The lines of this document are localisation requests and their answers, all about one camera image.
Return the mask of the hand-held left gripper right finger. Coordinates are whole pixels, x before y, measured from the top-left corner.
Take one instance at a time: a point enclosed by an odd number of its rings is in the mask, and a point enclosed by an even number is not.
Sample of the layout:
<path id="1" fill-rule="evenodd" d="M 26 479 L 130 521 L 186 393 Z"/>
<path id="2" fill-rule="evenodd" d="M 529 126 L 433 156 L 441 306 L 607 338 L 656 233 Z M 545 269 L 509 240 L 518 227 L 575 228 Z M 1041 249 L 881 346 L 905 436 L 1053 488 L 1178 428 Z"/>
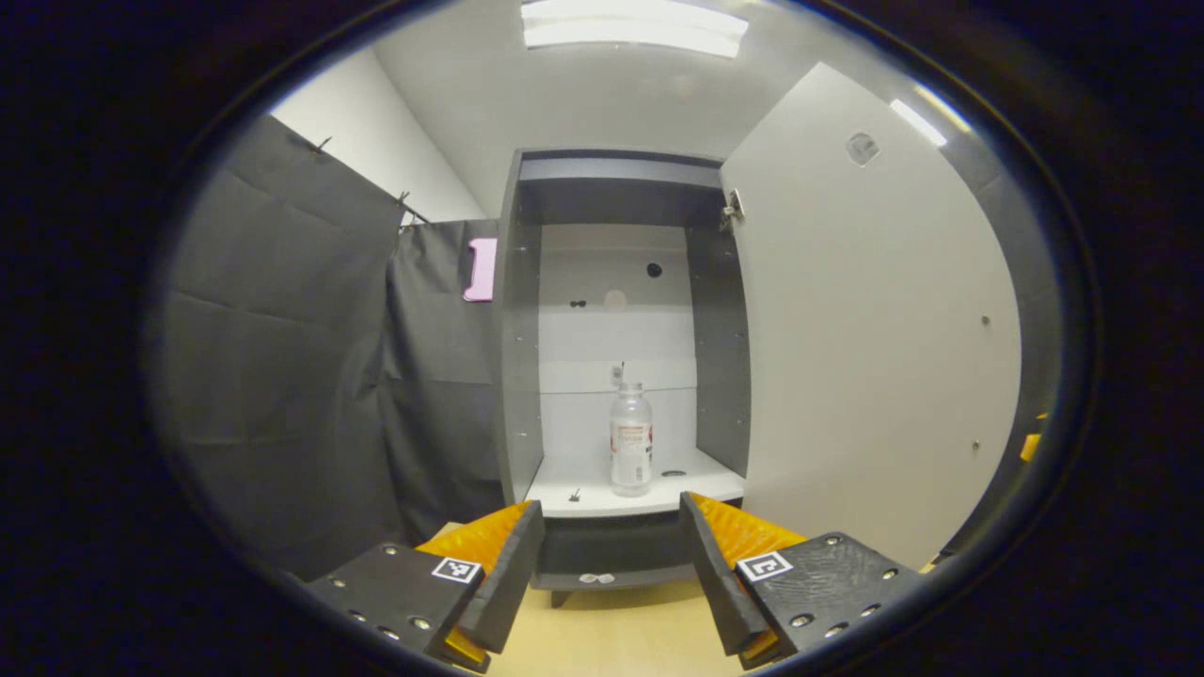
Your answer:
<path id="1" fill-rule="evenodd" d="M 743 669 L 814 661 L 926 582 L 857 538 L 803 537 L 716 498 L 681 493 L 679 524 L 722 650 Z"/>

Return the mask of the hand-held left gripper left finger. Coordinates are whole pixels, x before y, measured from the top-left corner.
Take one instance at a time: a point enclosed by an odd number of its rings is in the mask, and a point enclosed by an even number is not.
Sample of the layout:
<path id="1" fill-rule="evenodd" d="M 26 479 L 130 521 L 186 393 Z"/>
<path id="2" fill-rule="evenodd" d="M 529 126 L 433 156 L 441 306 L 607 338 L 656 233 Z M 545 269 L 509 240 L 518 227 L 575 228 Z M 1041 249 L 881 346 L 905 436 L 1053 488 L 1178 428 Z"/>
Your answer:
<path id="1" fill-rule="evenodd" d="M 370 643 L 485 671 L 504 650 L 544 538 L 541 501 L 523 501 L 418 547 L 373 544 L 306 591 Z"/>

